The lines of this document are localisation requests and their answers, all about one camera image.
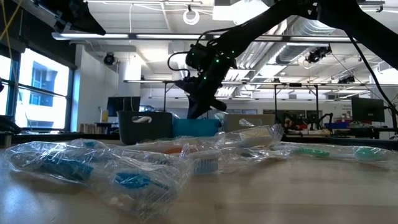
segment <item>computer monitor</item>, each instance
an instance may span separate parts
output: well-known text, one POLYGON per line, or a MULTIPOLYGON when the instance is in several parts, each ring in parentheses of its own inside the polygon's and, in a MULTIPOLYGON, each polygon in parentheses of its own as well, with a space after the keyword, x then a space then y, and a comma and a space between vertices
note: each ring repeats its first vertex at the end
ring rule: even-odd
POLYGON ((384 102, 367 98, 352 98, 354 121, 384 122, 384 102))
POLYGON ((109 111, 109 117, 118 116, 118 111, 139 111, 141 97, 109 97, 106 109, 109 111))

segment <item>workbench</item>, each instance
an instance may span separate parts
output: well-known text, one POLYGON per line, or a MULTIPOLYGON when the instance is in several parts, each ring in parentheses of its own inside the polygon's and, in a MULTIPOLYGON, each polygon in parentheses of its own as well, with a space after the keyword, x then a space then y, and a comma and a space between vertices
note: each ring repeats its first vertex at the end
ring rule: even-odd
MULTIPOLYGON (((38 179, 4 161, 0 180, 0 223, 139 223, 84 186, 38 179)), ((398 223, 397 191, 394 171, 295 156, 192 177, 169 213, 147 223, 398 223)))

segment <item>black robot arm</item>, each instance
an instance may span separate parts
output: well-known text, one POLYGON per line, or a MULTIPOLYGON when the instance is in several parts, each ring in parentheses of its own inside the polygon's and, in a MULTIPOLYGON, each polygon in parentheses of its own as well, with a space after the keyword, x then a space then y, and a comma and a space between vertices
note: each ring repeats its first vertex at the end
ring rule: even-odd
POLYGON ((187 65, 199 71, 198 77, 189 77, 176 83, 189 93, 188 118, 195 119, 214 107, 225 110, 226 105, 215 99, 229 68, 235 67, 235 58, 249 44, 291 15, 316 19, 343 29, 372 50, 394 68, 398 68, 398 35, 361 10, 356 0, 280 0, 266 12, 231 28, 206 46, 195 44, 186 57, 187 65))

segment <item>black storage bin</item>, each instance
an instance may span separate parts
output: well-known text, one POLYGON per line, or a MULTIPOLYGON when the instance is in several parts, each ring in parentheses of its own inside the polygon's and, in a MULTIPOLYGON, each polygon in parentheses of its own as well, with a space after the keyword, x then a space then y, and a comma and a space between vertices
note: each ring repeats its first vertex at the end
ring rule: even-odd
POLYGON ((173 116, 171 113, 118 111, 120 140, 127 145, 143 140, 173 137, 173 116), (134 123, 133 117, 148 116, 150 123, 134 123))

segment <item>wooden table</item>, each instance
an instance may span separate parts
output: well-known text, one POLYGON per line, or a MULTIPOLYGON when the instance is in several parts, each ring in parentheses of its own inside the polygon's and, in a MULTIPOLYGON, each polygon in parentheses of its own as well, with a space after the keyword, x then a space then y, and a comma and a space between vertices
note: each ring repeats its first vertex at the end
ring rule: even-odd
MULTIPOLYGON (((138 223, 79 185, 0 164, 0 223, 138 223)), ((396 172, 291 157, 249 171, 193 177, 166 216, 148 223, 398 223, 396 172)))

